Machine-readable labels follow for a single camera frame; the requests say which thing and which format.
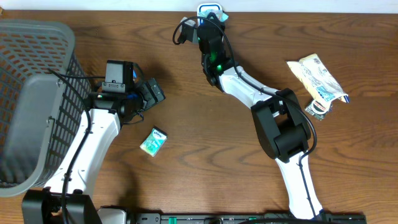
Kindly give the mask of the green Kleenex tissue packet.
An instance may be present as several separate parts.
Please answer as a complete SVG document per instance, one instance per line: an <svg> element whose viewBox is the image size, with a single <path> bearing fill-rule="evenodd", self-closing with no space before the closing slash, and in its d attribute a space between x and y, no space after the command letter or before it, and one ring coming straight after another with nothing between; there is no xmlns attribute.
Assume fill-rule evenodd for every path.
<svg viewBox="0 0 398 224"><path fill-rule="evenodd" d="M154 157L167 140L167 135L158 128L153 128L148 137L140 145L140 149Z"/></svg>

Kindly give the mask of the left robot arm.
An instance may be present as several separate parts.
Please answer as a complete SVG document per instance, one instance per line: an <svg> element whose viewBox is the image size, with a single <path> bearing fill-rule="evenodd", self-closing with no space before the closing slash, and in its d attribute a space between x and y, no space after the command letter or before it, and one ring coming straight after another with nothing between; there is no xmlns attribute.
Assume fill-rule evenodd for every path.
<svg viewBox="0 0 398 224"><path fill-rule="evenodd" d="M144 79L134 62L108 60L101 91L82 100L76 136L58 171L42 190L28 190L22 200L24 223L134 223L126 208L96 209L92 195L105 155L124 125L134 124L165 99L157 82Z"/></svg>

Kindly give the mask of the large yellow snack bag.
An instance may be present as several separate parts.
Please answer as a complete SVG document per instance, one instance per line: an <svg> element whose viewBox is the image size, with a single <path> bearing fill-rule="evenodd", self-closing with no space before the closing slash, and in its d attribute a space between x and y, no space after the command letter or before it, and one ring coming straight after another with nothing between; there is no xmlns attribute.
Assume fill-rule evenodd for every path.
<svg viewBox="0 0 398 224"><path fill-rule="evenodd" d="M321 114L328 112L335 100L349 103L348 94L324 66L317 54L311 54L298 61L287 61L287 65L320 105Z"/></svg>

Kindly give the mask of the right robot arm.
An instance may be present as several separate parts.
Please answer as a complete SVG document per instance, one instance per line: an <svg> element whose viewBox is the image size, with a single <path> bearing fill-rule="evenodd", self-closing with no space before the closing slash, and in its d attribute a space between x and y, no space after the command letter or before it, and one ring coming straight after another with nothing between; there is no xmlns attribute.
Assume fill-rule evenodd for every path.
<svg viewBox="0 0 398 224"><path fill-rule="evenodd" d="M238 65L215 14L199 17L197 39L203 71L210 85L237 98L251 110L262 150L276 161L289 196L289 209L298 219L315 220L323 210L313 186L308 156L314 150L309 139L315 129L304 115L295 93L263 85Z"/></svg>

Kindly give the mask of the teal wet-wipe packet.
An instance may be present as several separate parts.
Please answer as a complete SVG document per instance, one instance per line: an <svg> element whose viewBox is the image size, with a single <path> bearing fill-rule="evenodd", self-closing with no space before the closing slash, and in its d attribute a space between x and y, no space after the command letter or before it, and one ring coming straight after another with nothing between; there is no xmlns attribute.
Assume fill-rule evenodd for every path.
<svg viewBox="0 0 398 224"><path fill-rule="evenodd" d="M207 18L209 15L213 14L220 22L225 22L229 18L229 16L225 14L222 10L216 9L206 9L204 11L200 11L197 13L197 16Z"/></svg>

